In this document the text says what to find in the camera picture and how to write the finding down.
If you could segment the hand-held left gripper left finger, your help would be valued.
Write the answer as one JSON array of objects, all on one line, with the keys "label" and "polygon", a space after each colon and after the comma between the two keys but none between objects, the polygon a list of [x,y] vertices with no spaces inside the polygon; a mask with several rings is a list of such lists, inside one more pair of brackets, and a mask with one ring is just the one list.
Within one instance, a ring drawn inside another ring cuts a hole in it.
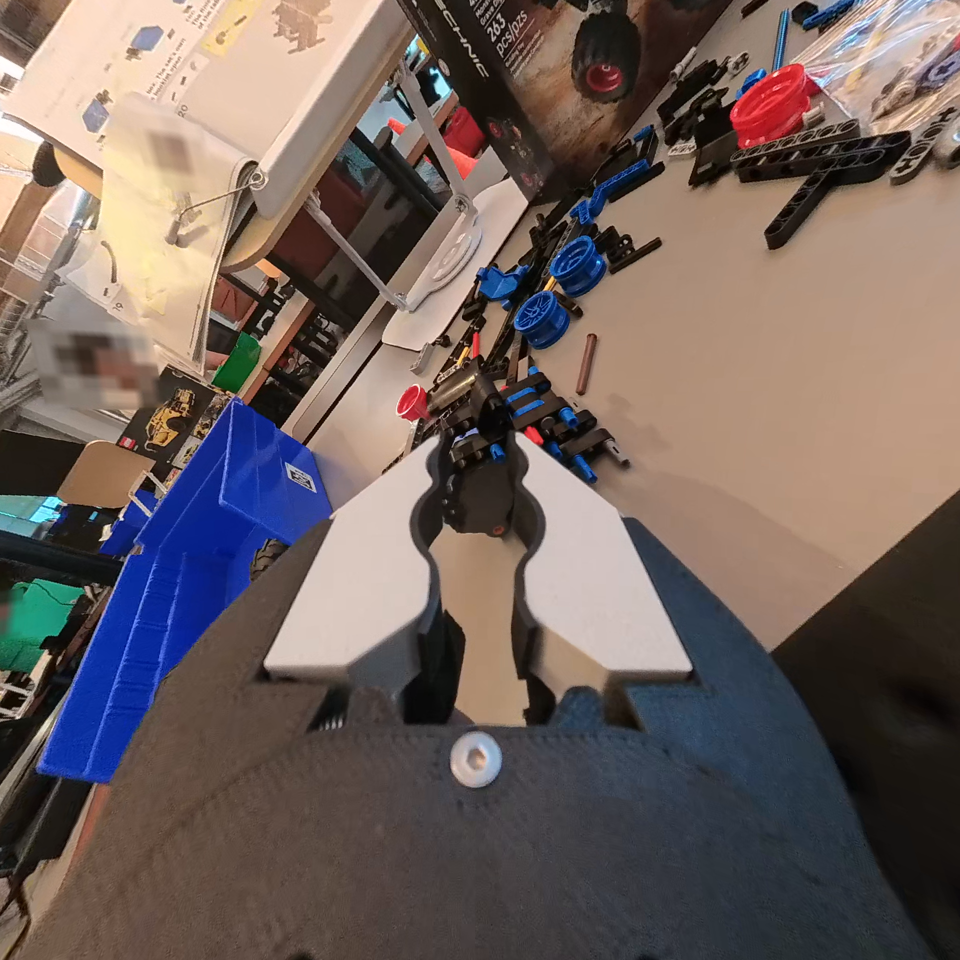
[{"label": "hand-held left gripper left finger", "polygon": [[449,450],[426,440],[320,525],[264,659],[271,680],[377,690],[407,723],[450,720],[465,640],[444,610],[430,552],[443,529]]}]

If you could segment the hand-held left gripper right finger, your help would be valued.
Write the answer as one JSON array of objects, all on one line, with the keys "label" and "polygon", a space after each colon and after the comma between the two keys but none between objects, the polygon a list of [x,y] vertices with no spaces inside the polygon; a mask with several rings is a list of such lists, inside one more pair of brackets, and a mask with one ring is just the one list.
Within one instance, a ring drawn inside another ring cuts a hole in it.
[{"label": "hand-held left gripper right finger", "polygon": [[524,552],[513,578],[510,640],[527,724],[548,724],[571,691],[624,722],[627,690],[679,685],[694,667],[627,518],[522,434],[513,455],[512,527]]}]

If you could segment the partly built toy chassis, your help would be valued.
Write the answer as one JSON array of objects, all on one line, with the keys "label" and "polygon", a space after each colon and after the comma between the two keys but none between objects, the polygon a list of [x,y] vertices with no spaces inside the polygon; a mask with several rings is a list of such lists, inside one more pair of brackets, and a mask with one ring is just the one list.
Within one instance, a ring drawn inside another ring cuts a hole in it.
[{"label": "partly built toy chassis", "polygon": [[510,529],[517,474],[508,450],[516,434],[587,484],[594,460],[606,454],[627,469],[614,435],[588,409],[553,390],[537,367],[498,383],[477,362],[457,369],[425,395],[426,420],[445,444],[449,466],[440,505],[458,533],[502,537]]}]

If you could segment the clear bag of small parts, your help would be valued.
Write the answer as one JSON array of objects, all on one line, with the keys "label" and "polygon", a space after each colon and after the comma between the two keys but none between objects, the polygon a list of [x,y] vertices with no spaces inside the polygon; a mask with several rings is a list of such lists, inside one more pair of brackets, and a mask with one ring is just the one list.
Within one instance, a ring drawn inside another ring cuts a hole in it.
[{"label": "clear bag of small parts", "polygon": [[846,118],[885,132],[916,126],[958,98],[958,5],[863,5],[798,56]]}]

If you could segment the small blue storage bin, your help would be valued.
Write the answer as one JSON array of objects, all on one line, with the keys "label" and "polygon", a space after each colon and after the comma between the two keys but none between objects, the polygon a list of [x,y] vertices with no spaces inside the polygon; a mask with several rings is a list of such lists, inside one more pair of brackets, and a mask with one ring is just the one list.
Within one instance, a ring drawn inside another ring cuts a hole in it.
[{"label": "small blue storage bin", "polygon": [[98,553],[114,559],[129,555],[158,503],[159,498],[152,489],[139,489],[110,526]]}]

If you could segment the yellow vehicle toy box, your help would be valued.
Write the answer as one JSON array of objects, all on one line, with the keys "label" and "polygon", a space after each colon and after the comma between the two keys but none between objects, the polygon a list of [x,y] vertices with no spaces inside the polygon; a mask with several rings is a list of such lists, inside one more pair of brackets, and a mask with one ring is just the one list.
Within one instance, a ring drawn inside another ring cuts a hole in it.
[{"label": "yellow vehicle toy box", "polygon": [[138,411],[116,446],[158,467],[184,467],[233,399],[223,390],[177,387],[160,406]]}]

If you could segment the green storage bin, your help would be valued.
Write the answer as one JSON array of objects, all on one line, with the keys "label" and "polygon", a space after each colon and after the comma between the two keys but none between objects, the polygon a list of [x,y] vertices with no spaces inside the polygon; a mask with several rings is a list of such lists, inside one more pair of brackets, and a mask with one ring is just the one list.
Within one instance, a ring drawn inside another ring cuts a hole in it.
[{"label": "green storage bin", "polygon": [[230,353],[213,373],[211,386],[233,395],[242,394],[248,379],[258,369],[260,356],[260,342],[239,331]]}]

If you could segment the tan cardboard box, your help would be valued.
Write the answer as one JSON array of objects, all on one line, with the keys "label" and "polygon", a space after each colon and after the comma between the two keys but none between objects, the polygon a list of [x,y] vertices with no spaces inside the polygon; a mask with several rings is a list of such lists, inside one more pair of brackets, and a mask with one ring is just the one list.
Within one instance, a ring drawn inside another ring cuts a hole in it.
[{"label": "tan cardboard box", "polygon": [[155,463],[124,447],[93,440],[84,446],[55,496],[69,505],[121,510]]}]

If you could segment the blue spoked toy wheel rim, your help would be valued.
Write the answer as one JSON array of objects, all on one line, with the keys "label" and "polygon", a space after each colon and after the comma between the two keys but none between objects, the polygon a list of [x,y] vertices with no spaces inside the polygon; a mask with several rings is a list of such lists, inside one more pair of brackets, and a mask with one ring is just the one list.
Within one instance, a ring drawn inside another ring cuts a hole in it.
[{"label": "blue spoked toy wheel rim", "polygon": [[514,331],[536,351],[561,340],[570,327],[570,313],[554,291],[540,291],[520,306],[513,318]]}]

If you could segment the blue toy fender piece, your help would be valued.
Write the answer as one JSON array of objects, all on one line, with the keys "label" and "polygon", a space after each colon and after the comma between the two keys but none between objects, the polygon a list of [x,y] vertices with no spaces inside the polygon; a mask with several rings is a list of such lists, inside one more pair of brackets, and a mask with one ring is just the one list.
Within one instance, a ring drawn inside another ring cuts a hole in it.
[{"label": "blue toy fender piece", "polygon": [[476,273],[477,292],[488,302],[498,303],[504,310],[510,310],[528,272],[528,265],[518,265],[508,271],[494,265],[481,268]]}]

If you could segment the instruction booklet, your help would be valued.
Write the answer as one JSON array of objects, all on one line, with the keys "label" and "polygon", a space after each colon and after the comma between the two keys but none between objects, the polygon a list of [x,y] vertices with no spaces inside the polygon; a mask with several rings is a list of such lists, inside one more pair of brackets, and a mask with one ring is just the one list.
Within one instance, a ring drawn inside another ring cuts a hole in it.
[{"label": "instruction booklet", "polygon": [[67,279],[142,330],[165,363],[200,373],[236,210],[266,182],[232,144],[128,93],[102,136],[96,245]]}]

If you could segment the blue angled toy beam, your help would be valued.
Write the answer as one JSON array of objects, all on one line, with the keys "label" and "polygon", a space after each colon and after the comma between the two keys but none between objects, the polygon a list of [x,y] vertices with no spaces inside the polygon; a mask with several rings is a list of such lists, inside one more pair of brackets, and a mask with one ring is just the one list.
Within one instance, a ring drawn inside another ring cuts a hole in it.
[{"label": "blue angled toy beam", "polygon": [[571,221],[581,226],[595,222],[606,205],[623,198],[647,183],[653,167],[647,160],[636,162],[624,171],[599,183],[587,198],[581,199],[569,210]]}]

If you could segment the pile of black toy beams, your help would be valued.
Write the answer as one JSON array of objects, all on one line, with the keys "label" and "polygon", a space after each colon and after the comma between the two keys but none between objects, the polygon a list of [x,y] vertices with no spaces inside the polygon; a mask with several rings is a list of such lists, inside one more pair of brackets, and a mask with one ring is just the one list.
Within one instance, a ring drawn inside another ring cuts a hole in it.
[{"label": "pile of black toy beams", "polygon": [[[866,165],[869,169],[896,163],[897,172],[894,173],[894,180],[904,183],[920,169],[923,157],[939,136],[939,132],[956,117],[958,117],[958,102],[952,102],[930,116],[929,123],[916,140],[912,139],[913,134],[908,129],[863,135],[860,132],[858,120],[848,119],[842,123],[817,126],[797,132],[747,150],[735,150],[716,161],[698,160],[694,164],[692,174],[694,177],[710,180],[715,173],[731,170],[744,184],[806,175],[818,176],[830,170],[836,172],[839,177],[844,177],[854,172],[858,157],[865,155],[866,160],[860,160],[860,164]],[[652,167],[653,174],[648,182],[654,176],[661,174],[665,168],[663,163],[656,163]],[[595,222],[587,225],[573,222],[569,213],[574,206],[573,203],[562,202],[558,210],[567,216],[566,220],[563,222],[557,219],[545,220],[539,225],[539,228],[534,231],[538,236],[534,242],[537,250],[554,252],[557,255],[572,240],[582,235],[589,235],[606,259],[606,274],[614,274],[638,262],[662,245],[662,240],[655,238],[646,246],[636,248],[629,235],[618,234],[613,228],[599,233]],[[555,279],[553,282],[554,285],[551,288],[538,290],[534,294],[552,290],[567,309],[570,321],[572,316],[581,316],[582,313],[575,303],[575,298],[566,296]],[[477,362],[480,370],[491,376],[494,381],[516,381],[516,366],[522,348],[531,348],[531,346],[515,331],[513,325],[510,326],[509,331],[513,335],[509,358],[503,357],[497,363],[487,361],[481,356],[470,358],[462,365],[450,366],[445,371],[445,378],[439,380],[434,387],[443,383],[452,373],[469,366],[473,361]]]}]

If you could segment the printed toy truck box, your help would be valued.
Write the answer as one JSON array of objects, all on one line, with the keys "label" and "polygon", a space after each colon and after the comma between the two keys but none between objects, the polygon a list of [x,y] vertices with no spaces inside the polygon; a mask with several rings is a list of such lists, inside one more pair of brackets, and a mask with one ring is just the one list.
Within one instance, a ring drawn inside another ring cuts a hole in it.
[{"label": "printed toy truck box", "polygon": [[730,1],[401,1],[524,196],[584,184]]}]

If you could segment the printed instruction sheet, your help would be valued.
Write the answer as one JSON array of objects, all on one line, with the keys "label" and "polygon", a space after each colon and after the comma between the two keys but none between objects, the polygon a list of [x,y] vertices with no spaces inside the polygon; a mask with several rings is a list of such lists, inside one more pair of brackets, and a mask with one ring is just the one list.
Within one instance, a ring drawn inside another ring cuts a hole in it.
[{"label": "printed instruction sheet", "polygon": [[261,159],[339,71],[372,78],[409,31],[397,2],[70,2],[4,111],[94,162],[138,93]]}]

